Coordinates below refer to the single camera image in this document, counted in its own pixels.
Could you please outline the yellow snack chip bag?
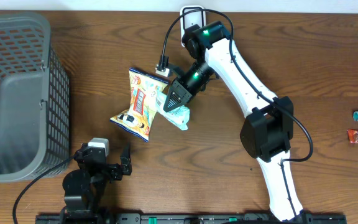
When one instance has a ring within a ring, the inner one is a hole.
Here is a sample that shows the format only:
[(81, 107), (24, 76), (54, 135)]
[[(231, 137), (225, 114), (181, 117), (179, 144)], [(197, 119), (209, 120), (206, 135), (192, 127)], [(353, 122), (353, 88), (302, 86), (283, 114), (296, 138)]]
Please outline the yellow snack chip bag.
[(110, 122), (143, 141), (149, 141), (151, 126), (157, 113), (157, 95), (169, 81), (135, 68), (129, 69), (131, 101), (129, 108), (110, 118)]

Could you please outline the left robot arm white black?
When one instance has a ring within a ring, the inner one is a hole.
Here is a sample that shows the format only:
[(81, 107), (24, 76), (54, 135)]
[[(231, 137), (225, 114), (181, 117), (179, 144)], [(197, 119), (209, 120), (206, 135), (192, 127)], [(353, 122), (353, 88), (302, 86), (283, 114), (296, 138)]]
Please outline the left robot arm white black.
[(121, 162), (106, 162), (106, 147), (85, 143), (75, 152), (78, 169), (68, 173), (62, 183), (65, 207), (59, 215), (60, 223), (115, 223), (107, 208), (100, 206), (107, 184), (131, 175), (131, 146), (128, 144), (120, 155)]

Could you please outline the light blue snack packet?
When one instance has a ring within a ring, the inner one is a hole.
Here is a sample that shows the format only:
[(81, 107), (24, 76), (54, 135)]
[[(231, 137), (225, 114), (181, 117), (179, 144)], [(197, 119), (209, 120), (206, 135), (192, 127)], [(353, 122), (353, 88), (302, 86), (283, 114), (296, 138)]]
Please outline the light blue snack packet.
[(165, 117), (169, 122), (178, 127), (180, 130), (186, 131), (188, 129), (187, 123), (190, 120), (190, 109), (186, 106), (180, 106), (178, 108), (175, 108), (174, 110), (166, 112), (163, 110), (163, 105), (165, 103), (166, 97), (166, 94), (162, 92), (157, 93), (157, 112), (160, 113), (163, 117)]

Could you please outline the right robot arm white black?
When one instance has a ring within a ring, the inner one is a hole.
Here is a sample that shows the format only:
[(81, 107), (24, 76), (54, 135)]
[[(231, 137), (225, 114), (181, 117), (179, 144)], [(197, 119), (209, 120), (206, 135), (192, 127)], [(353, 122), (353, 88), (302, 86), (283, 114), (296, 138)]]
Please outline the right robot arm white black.
[(293, 103), (287, 96), (279, 98), (257, 78), (238, 52), (233, 33), (222, 22), (203, 27), (194, 24), (181, 34), (182, 45), (195, 62), (184, 72), (162, 59), (164, 68), (177, 75), (168, 90), (164, 111), (189, 103), (205, 89), (213, 74), (221, 78), (244, 114), (241, 143), (262, 169), (271, 213), (279, 221), (297, 220), (303, 207), (290, 169), (290, 140), (293, 125), (298, 122)]

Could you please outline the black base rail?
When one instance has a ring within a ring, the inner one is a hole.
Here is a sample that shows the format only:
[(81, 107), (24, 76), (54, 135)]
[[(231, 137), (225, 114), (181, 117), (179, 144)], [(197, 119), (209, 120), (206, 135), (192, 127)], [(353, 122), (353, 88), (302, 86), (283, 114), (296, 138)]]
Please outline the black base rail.
[[(280, 223), (268, 213), (246, 213), (237, 215), (141, 215), (118, 213), (103, 221), (113, 224), (220, 224), (220, 223)], [(302, 213), (285, 223), (292, 224), (347, 224), (345, 215), (313, 215)]]

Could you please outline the grey plastic basket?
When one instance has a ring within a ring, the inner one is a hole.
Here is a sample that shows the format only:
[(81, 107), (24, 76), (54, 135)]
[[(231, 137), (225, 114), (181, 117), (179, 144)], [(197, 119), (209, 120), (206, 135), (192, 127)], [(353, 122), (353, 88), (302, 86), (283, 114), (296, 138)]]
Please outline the grey plastic basket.
[(70, 80), (50, 24), (0, 14), (0, 183), (59, 175), (69, 155)]

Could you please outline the white barcode scanner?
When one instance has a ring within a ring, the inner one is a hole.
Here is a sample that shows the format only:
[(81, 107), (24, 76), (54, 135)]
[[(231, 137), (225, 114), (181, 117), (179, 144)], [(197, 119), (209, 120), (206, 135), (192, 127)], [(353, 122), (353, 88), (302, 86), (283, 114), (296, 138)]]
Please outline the white barcode scanner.
[[(194, 11), (196, 9), (204, 9), (203, 6), (200, 5), (189, 5), (189, 6), (183, 6), (180, 9), (180, 15), (185, 14), (186, 12)], [(181, 45), (182, 47), (185, 46), (183, 37), (185, 35), (185, 30), (193, 25), (199, 25), (200, 27), (203, 27), (206, 25), (206, 13), (204, 11), (197, 11), (189, 13), (185, 16), (183, 16), (180, 19), (180, 28), (181, 28)]]

